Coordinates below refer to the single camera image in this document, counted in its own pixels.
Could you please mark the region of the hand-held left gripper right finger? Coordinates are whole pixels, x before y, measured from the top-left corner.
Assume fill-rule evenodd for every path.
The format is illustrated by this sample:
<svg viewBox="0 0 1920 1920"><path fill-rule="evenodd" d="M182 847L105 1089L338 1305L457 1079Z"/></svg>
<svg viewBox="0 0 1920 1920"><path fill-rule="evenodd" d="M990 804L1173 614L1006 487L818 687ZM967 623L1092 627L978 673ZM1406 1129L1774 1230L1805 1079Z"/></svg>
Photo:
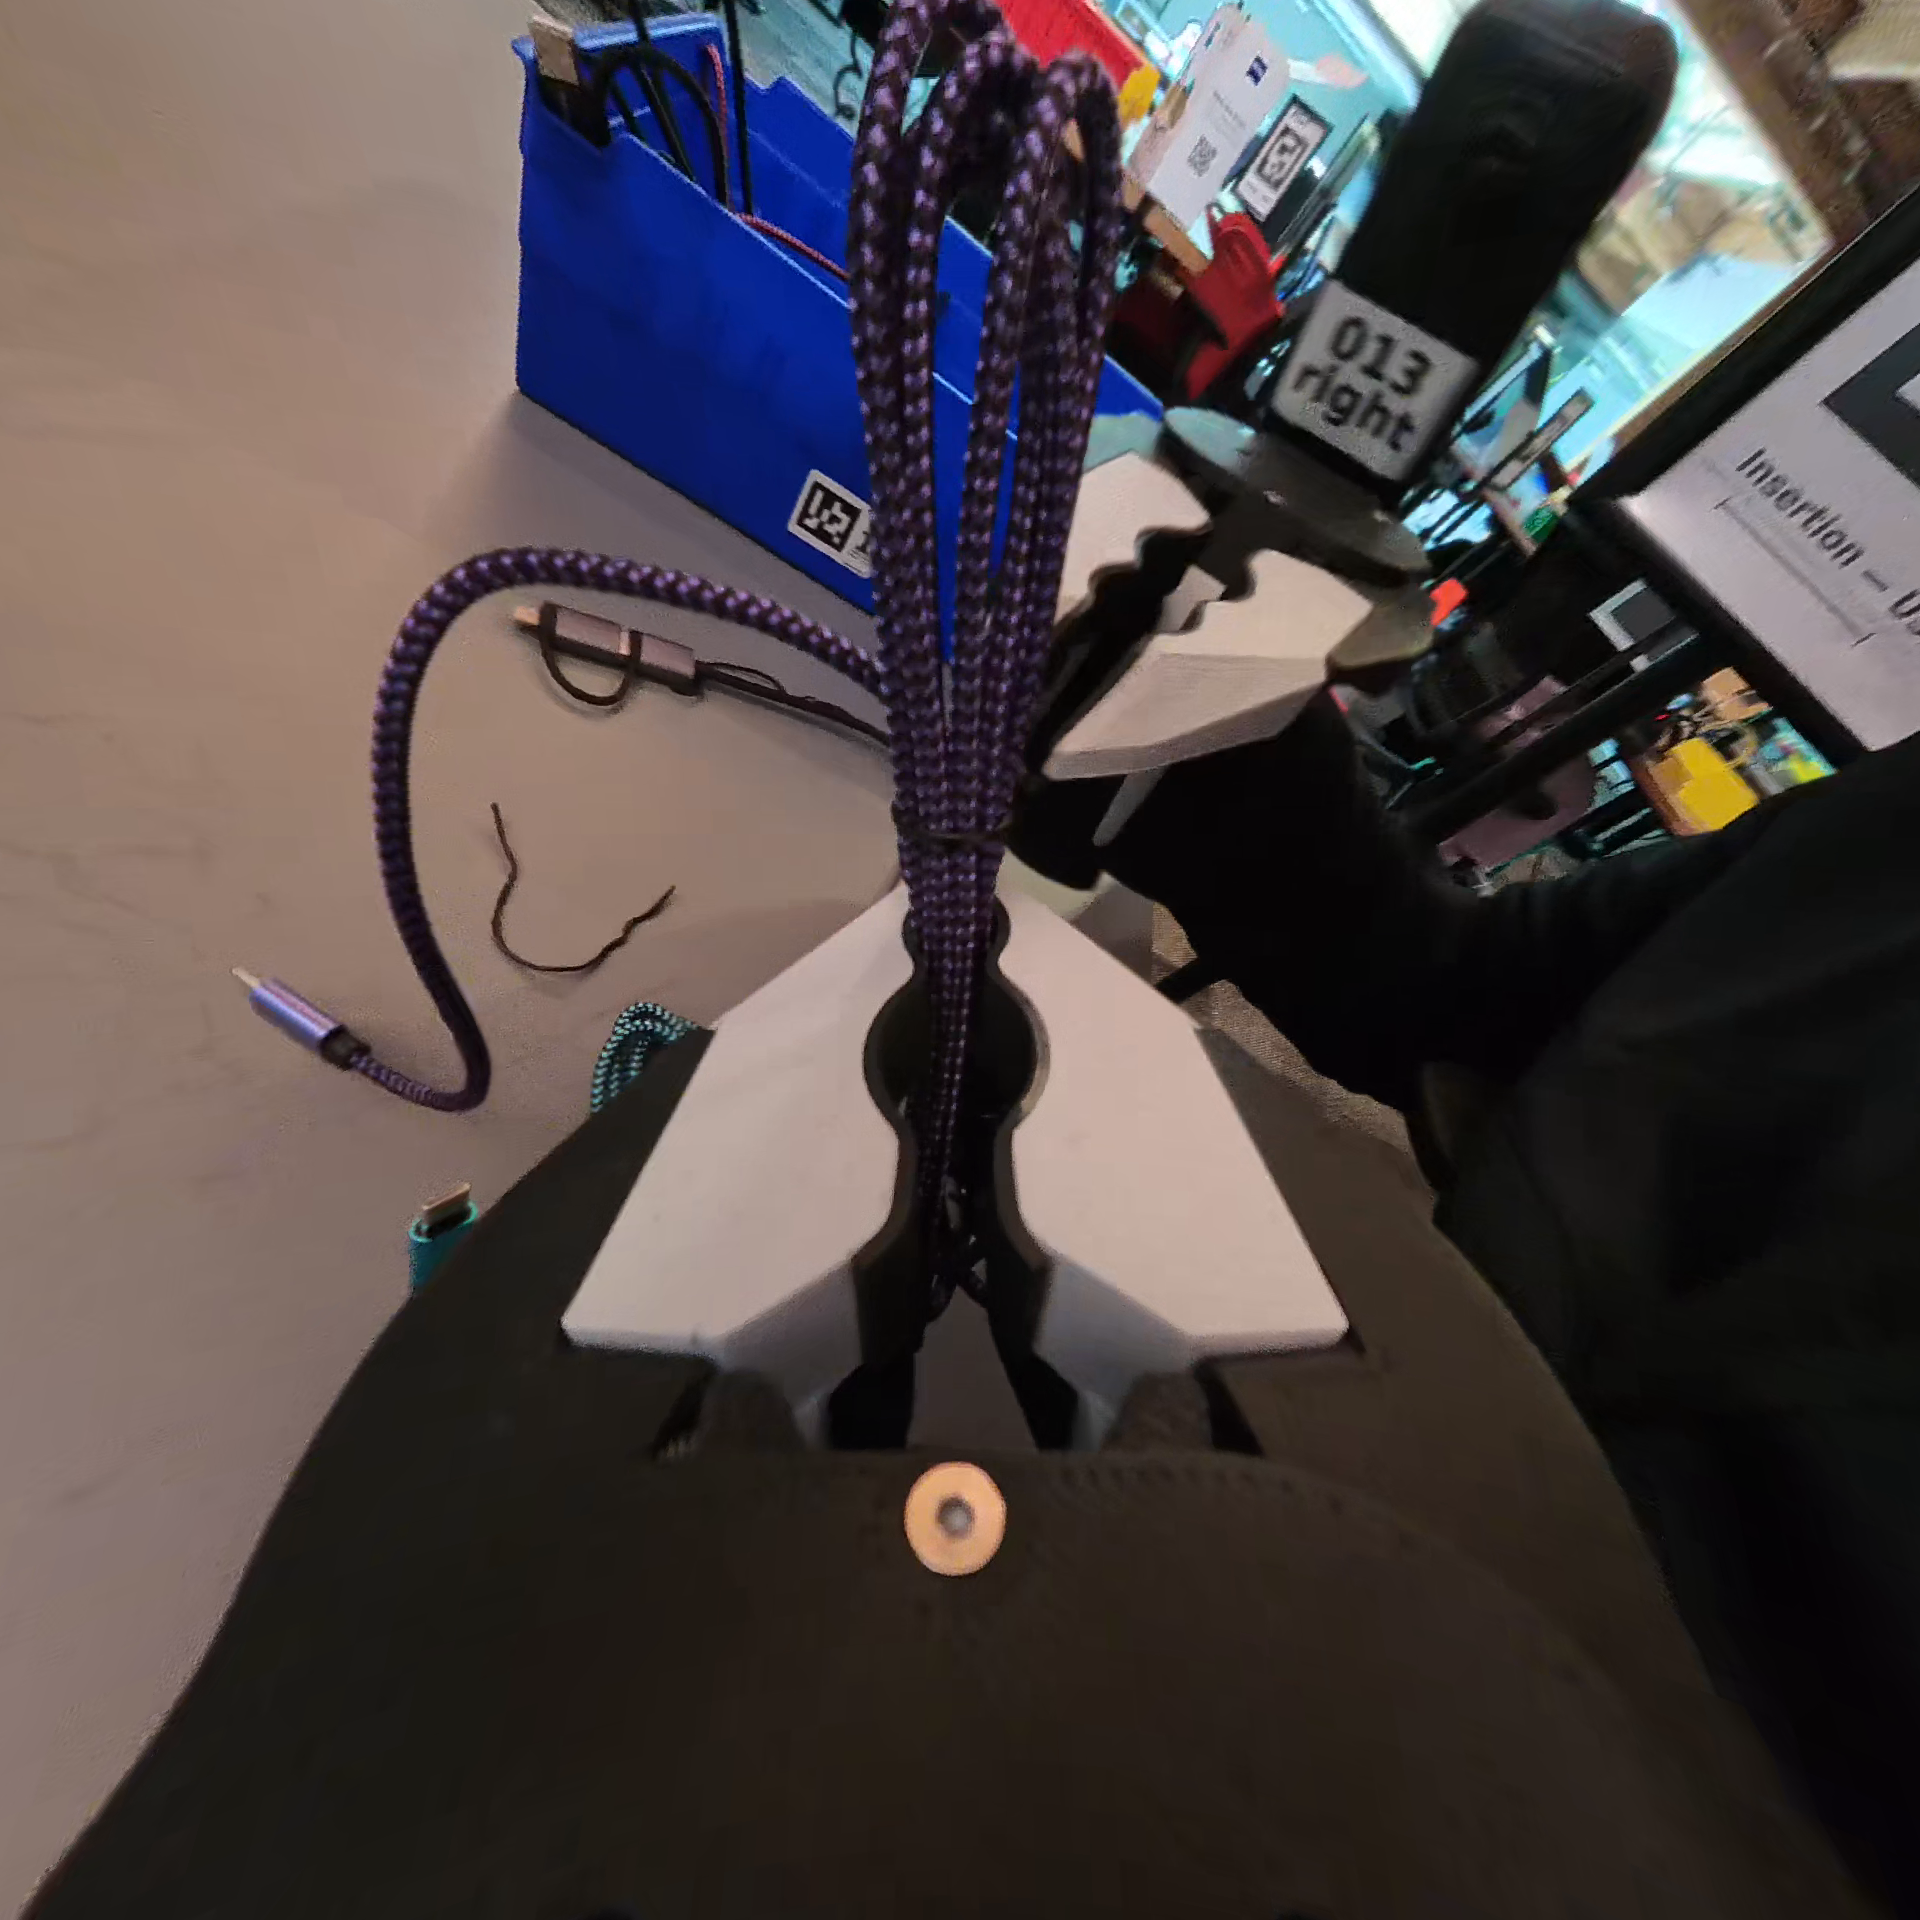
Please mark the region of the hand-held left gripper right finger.
<svg viewBox="0 0 1920 1920"><path fill-rule="evenodd" d="M1041 1039L1011 1135L1042 1260L1036 1352L1081 1396L1348 1332L1188 1015L1047 903L1009 893L999 973Z"/></svg>

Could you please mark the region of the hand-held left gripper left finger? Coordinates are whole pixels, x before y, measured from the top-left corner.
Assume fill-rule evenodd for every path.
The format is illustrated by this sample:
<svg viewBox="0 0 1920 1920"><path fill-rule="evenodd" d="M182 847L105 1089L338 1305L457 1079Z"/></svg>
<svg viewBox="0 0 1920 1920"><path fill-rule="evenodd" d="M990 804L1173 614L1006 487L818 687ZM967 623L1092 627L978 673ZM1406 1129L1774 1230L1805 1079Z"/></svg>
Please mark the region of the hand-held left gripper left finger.
<svg viewBox="0 0 1920 1920"><path fill-rule="evenodd" d="M922 1343L914 1173L873 1029L906 887L727 1009L564 1307L579 1348L708 1360L793 1403Z"/></svg>

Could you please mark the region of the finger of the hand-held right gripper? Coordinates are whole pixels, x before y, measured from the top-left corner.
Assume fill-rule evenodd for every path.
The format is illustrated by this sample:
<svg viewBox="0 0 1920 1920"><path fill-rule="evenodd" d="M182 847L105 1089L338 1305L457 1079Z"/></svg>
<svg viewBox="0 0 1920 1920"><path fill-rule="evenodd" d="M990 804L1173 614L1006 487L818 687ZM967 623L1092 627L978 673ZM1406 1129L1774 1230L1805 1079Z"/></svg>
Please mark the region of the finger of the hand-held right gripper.
<svg viewBox="0 0 1920 1920"><path fill-rule="evenodd" d="M1310 563L1257 551L1246 592L1203 603L1143 652L1042 761L1052 782L1134 776L1276 733L1373 603Z"/></svg>
<svg viewBox="0 0 1920 1920"><path fill-rule="evenodd" d="M1052 660L1151 632L1214 513L1143 452L1092 465L1077 491L1052 623Z"/></svg>

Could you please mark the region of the blue bin with square tag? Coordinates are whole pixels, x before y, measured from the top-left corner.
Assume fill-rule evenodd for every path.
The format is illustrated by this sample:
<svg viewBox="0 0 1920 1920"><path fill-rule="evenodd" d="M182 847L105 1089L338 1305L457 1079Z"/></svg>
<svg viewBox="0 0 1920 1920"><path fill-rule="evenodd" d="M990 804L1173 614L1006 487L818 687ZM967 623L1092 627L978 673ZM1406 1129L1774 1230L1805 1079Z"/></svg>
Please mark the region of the blue bin with square tag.
<svg viewBox="0 0 1920 1920"><path fill-rule="evenodd" d="M651 22L665 69L593 71L630 21L514 41L518 390L812 580L873 605L850 350L852 124L745 76L719 14Z"/></svg>

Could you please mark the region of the grey usb hub with cable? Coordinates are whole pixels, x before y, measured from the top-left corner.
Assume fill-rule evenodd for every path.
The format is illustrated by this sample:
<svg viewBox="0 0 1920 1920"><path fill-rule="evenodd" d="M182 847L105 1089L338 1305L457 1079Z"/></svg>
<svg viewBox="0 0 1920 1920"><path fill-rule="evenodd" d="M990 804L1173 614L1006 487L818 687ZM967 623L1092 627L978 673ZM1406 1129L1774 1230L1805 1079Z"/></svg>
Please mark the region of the grey usb hub with cable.
<svg viewBox="0 0 1920 1920"><path fill-rule="evenodd" d="M553 685L580 707L619 711L639 687L687 702L717 692L859 736L876 747L890 745L882 726L836 702L793 691L755 664L701 657L678 640L625 627L609 614L541 601L518 605L513 623L534 644Z"/></svg>

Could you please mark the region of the person's right hand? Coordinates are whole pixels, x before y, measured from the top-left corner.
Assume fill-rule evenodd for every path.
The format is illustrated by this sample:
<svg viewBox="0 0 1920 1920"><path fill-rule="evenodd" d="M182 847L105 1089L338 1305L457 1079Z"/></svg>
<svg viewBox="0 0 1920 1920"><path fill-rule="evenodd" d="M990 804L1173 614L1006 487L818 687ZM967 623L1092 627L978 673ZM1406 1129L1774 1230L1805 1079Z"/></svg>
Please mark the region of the person's right hand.
<svg viewBox="0 0 1920 1920"><path fill-rule="evenodd" d="M1117 798L1117 779L1033 775L1012 849L1165 909L1215 981L1350 1092L1406 1110L1428 1070L1519 1075L1471 967L1481 901L1387 820L1330 692L1274 736L1158 771L1099 845Z"/></svg>

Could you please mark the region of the white printed carton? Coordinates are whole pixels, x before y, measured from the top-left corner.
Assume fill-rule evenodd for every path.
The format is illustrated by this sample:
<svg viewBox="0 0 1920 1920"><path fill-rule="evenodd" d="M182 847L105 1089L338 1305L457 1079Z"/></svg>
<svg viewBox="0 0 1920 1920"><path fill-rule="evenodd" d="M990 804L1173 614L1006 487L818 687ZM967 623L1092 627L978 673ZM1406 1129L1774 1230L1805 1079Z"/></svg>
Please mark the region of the white printed carton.
<svg viewBox="0 0 1920 1920"><path fill-rule="evenodd" d="M1178 225L1205 221L1238 156L1290 95L1290 57L1244 4L1220 4L1181 76L1145 116L1124 159L1129 183Z"/></svg>

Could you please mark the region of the red storage bin rack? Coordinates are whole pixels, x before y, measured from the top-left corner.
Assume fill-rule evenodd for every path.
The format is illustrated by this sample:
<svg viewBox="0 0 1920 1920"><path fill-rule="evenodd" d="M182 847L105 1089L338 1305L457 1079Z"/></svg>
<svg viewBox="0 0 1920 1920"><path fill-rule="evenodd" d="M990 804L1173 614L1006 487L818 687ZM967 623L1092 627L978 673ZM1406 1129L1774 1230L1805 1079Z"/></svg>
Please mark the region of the red storage bin rack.
<svg viewBox="0 0 1920 1920"><path fill-rule="evenodd" d="M1099 1L995 1L1006 29L1042 63L1068 54L1091 57L1123 88L1155 63L1145 48Z"/></svg>

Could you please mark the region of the white printed sign board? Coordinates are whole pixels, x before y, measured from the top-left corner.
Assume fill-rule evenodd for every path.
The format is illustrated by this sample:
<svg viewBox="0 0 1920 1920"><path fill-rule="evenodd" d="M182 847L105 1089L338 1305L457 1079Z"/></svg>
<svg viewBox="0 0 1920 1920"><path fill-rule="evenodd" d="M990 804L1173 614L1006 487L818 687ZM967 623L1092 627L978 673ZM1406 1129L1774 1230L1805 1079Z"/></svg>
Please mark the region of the white printed sign board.
<svg viewBox="0 0 1920 1920"><path fill-rule="evenodd" d="M1866 749L1918 728L1918 268L1828 327L1626 521Z"/></svg>

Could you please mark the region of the yellow box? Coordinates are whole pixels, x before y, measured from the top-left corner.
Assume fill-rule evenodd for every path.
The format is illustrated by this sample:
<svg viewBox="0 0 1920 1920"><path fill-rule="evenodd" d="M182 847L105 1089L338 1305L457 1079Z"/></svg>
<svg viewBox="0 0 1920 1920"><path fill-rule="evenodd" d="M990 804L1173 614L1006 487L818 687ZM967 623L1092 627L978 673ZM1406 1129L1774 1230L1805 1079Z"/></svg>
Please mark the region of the yellow box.
<svg viewBox="0 0 1920 1920"><path fill-rule="evenodd" d="M1701 736L1628 753L1623 764L1671 836L1718 831L1761 804L1745 775Z"/></svg>

